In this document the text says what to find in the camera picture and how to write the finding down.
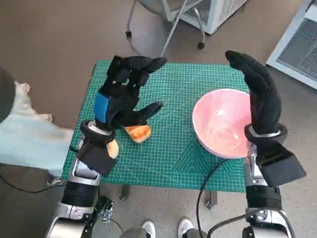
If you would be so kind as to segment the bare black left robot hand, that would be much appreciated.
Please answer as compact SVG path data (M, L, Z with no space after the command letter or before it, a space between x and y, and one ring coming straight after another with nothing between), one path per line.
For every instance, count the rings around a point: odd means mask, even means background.
M151 73L162 68L167 58L143 56L114 56L106 81L98 90L94 104L95 122L99 129L115 131L122 127L146 125L162 107L153 102L136 111L140 88L145 86Z

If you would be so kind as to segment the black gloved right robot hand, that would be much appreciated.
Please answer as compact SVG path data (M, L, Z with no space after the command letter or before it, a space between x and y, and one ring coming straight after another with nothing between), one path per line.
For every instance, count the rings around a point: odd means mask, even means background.
M233 69L244 74L250 91L252 127L257 134L279 131L281 100L267 68L245 53L226 51L225 57Z

